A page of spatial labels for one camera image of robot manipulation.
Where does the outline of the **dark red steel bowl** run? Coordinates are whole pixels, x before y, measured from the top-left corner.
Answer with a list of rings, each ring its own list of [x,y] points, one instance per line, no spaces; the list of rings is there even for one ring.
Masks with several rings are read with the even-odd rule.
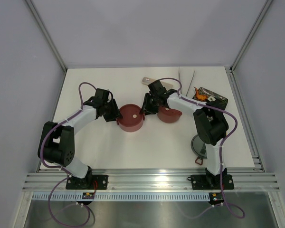
[[[159,107],[157,116],[162,122],[171,124],[177,122],[180,119],[182,112],[161,106]]]

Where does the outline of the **dark red lid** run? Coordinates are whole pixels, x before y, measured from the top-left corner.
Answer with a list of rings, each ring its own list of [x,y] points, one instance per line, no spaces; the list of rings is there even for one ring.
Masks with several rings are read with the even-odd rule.
[[[180,112],[178,110],[175,110],[175,109],[170,109],[170,108],[161,106],[159,108],[158,116],[160,116],[160,117],[168,117],[168,118],[181,117],[182,116],[182,112]]]
[[[120,108],[120,113],[123,118],[132,115],[144,116],[143,114],[140,114],[140,109],[141,108],[135,104],[126,104]]]

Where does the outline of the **pink steel bowl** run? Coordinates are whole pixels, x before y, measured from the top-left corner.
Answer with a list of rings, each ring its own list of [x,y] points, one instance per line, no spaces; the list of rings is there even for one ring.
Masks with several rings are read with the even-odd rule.
[[[119,118],[116,120],[116,123],[123,131],[132,133],[142,128],[144,120],[144,116],[132,115]]]

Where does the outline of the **metal tongs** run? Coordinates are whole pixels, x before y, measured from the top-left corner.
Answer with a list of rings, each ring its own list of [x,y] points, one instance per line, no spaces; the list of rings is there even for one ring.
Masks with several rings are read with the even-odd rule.
[[[182,95],[188,95],[190,88],[195,77],[195,69],[189,69],[187,67],[178,68],[178,80],[181,83],[180,93]]]

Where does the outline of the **grey transparent lid with handle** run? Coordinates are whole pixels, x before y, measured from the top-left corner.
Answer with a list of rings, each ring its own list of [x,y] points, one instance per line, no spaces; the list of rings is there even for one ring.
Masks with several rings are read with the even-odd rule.
[[[199,138],[198,135],[195,135],[191,140],[190,146],[192,151],[197,156],[195,163],[200,166],[203,165],[203,161],[207,159],[205,143]]]

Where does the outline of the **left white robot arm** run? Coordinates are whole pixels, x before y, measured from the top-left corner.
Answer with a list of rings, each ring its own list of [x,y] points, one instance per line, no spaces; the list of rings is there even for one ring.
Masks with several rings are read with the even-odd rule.
[[[112,122],[121,116],[113,94],[97,88],[92,97],[81,102],[74,114],[59,123],[48,121],[44,124],[38,157],[45,167],[61,168],[77,178],[76,183],[81,188],[88,189],[93,184],[93,177],[88,174],[89,167],[75,156],[75,135],[99,117]]]

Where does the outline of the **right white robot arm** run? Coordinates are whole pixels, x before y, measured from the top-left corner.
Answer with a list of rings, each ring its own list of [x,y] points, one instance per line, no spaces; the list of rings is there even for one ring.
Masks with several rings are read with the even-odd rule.
[[[160,80],[148,85],[149,92],[144,96],[140,113],[144,115],[157,114],[160,107],[174,109],[194,119],[198,137],[206,145],[207,166],[206,183],[211,188],[217,188],[223,182],[220,174],[225,165],[219,146],[227,135],[228,123],[222,110],[216,102],[197,102],[180,94],[179,90],[167,90]]]

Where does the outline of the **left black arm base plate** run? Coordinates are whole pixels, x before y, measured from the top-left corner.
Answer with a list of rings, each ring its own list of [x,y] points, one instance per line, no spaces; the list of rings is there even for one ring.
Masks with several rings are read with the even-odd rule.
[[[108,184],[107,175],[92,175],[87,178],[71,177],[66,182],[67,190],[106,190]]]

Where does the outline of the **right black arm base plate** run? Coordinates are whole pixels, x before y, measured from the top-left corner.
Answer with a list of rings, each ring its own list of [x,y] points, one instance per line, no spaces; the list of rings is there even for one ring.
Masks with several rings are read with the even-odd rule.
[[[187,178],[193,190],[234,190],[233,177],[230,174],[213,176],[210,174],[191,175]]]

